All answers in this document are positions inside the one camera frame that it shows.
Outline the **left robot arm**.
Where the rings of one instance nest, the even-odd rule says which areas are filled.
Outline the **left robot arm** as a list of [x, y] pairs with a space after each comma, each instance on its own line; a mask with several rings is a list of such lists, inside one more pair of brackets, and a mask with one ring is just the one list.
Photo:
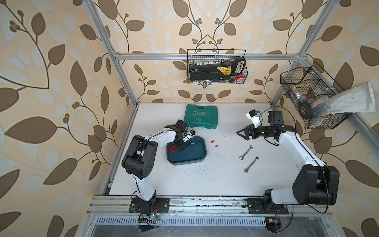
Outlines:
[[195, 135], [183, 120], [167, 125], [158, 133], [149, 136], [135, 135], [121, 161], [121, 166], [131, 175], [137, 186], [136, 201], [151, 210], [156, 205], [156, 190], [149, 177], [156, 159], [157, 150], [172, 143], [176, 150], [184, 150]]

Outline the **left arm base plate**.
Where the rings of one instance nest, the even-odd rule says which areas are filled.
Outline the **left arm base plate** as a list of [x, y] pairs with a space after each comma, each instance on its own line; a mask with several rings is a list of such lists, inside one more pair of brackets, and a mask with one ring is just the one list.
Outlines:
[[134, 197], [131, 201], [129, 213], [138, 213], [138, 214], [168, 213], [169, 206], [170, 206], [170, 198], [153, 197], [150, 201], [145, 201], [139, 197]]

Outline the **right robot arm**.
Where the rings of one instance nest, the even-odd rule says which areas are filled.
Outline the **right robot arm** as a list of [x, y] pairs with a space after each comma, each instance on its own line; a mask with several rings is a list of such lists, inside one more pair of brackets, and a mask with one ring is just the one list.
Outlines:
[[262, 125], [260, 112], [251, 110], [246, 117], [251, 125], [237, 134], [245, 140], [272, 137], [273, 145], [283, 146], [294, 160], [297, 177], [289, 188], [268, 189], [262, 197], [265, 212], [285, 205], [311, 204], [332, 206], [337, 201], [340, 173], [319, 159], [301, 140], [295, 128], [285, 125], [281, 111], [268, 113], [268, 125]]

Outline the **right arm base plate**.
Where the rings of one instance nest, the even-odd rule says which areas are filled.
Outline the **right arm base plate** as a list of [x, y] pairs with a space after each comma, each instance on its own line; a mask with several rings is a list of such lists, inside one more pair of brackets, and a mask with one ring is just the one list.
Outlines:
[[247, 198], [245, 205], [248, 208], [249, 214], [289, 214], [288, 208], [285, 205], [274, 204], [272, 201], [264, 201], [262, 198]]

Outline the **teal plastic storage box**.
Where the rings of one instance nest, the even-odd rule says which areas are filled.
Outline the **teal plastic storage box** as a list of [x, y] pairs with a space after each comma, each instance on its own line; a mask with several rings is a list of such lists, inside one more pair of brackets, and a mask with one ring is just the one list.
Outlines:
[[166, 145], [166, 157], [172, 165], [185, 165], [202, 162], [206, 158], [207, 149], [205, 141], [202, 137], [195, 136], [186, 143], [187, 147], [184, 150], [175, 150], [174, 153], [170, 152], [170, 148], [174, 144], [168, 143]]

